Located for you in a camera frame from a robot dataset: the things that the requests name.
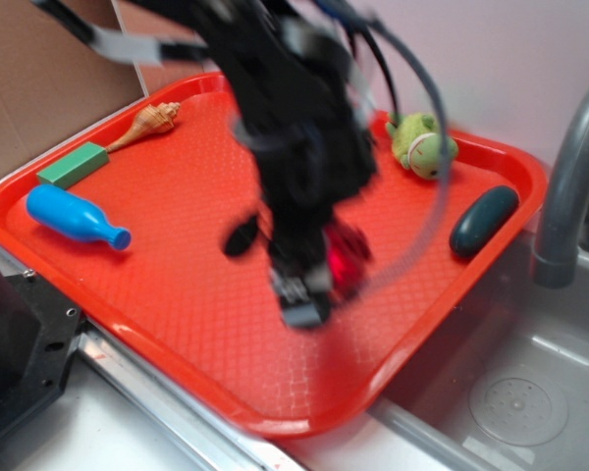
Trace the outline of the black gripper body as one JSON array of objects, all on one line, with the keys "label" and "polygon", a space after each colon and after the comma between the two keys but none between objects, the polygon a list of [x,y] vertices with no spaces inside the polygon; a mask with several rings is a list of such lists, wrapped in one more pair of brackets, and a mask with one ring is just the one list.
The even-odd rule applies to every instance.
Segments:
[{"label": "black gripper body", "polygon": [[306,275],[327,263],[335,205],[359,195],[377,172],[370,131],[342,89],[234,96],[235,137],[254,158],[272,214],[272,268]]}]

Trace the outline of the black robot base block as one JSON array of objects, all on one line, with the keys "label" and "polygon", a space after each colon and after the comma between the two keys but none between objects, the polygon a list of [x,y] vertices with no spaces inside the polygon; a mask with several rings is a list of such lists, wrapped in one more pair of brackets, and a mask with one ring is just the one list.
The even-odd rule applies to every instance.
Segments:
[{"label": "black robot base block", "polygon": [[81,323],[42,276],[0,272],[0,441],[62,395]]}]

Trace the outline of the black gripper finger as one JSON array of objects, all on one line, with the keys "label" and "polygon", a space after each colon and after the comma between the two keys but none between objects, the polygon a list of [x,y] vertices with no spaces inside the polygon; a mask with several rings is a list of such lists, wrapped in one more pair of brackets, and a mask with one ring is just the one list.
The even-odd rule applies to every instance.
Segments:
[{"label": "black gripper finger", "polygon": [[287,276],[272,268],[271,286],[281,318],[290,328],[317,328],[327,322],[332,309],[333,276],[327,264],[312,267],[301,276]]},{"label": "black gripper finger", "polygon": [[254,245],[259,235],[258,216],[250,215],[235,221],[226,229],[222,238],[221,250],[229,258],[245,255]]}]

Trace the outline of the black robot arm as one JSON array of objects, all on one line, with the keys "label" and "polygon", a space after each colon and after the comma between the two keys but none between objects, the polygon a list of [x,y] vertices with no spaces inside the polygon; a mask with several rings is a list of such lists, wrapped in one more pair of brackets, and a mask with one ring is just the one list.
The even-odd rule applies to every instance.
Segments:
[{"label": "black robot arm", "polygon": [[145,1],[199,41],[130,36],[93,25],[59,1],[39,8],[97,54],[122,63],[210,60],[238,104],[236,140],[253,156],[272,216],[271,285],[284,322],[325,323],[338,281],[330,268],[334,207],[377,170],[366,117],[348,96],[353,59],[285,1]]}]

